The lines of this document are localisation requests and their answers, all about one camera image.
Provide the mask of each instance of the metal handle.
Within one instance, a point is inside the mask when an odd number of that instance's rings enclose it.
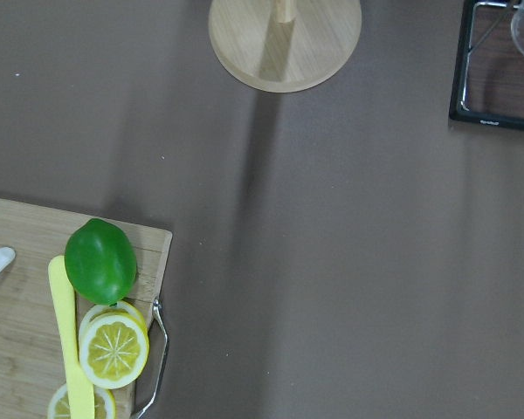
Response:
[[[157,322],[157,325],[159,325],[159,327],[161,328],[161,331],[163,333],[163,338],[165,339],[163,356],[159,364],[159,371],[157,372],[157,380],[155,381],[154,393],[151,395],[151,399],[149,399],[149,402],[147,402],[141,409],[135,411],[130,416],[130,419],[140,419],[144,415],[144,413],[146,413],[146,411],[155,403],[155,399],[157,398],[157,393],[159,393],[159,389],[161,387],[163,373],[165,371],[165,364],[167,363],[167,357],[169,355],[169,335],[167,334],[167,330],[165,329],[165,325],[163,324],[162,304],[161,304],[161,301],[159,301],[159,299],[154,299],[153,306],[152,306],[152,313],[154,315],[155,321]]]

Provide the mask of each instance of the bamboo board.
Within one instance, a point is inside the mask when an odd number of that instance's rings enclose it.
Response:
[[[68,237],[91,216],[0,199],[0,247],[16,259],[0,274],[0,417],[42,419],[66,381],[59,332],[48,284],[48,263],[64,253]],[[152,321],[151,304],[161,290],[172,234],[108,220],[125,231],[138,260],[138,278],[128,295]],[[78,298],[81,319],[91,304]],[[134,384],[113,391],[117,419],[134,408]]]

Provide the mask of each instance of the round wooden base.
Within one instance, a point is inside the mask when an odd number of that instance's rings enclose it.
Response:
[[[332,77],[361,32],[359,0],[300,0],[278,23],[271,0],[213,0],[210,39],[221,64],[248,86],[297,92]]]

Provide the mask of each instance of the yellow plastic knife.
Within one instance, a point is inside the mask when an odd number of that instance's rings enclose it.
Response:
[[[49,263],[49,283],[62,343],[70,416],[71,419],[94,419],[93,384],[79,364],[75,293],[66,275],[64,255],[56,256]]]

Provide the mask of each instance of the lemon slice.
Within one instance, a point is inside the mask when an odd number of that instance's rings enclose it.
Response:
[[[116,404],[110,391],[104,388],[95,387],[95,419],[114,419]],[[49,402],[47,419],[66,419],[70,418],[70,404],[68,403],[68,392],[66,385],[63,385],[52,396]]]
[[[128,313],[105,313],[93,319],[83,332],[79,363],[96,386],[120,388],[140,375],[148,352],[144,325]]]
[[[146,320],[143,318],[140,311],[127,301],[121,300],[113,304],[112,306],[93,306],[87,311],[86,315],[79,323],[78,343],[80,345],[81,337],[83,336],[85,330],[89,326],[89,323],[91,323],[93,319],[105,313],[128,313],[132,317],[134,317],[138,321],[138,323],[143,326],[144,329],[147,329]]]

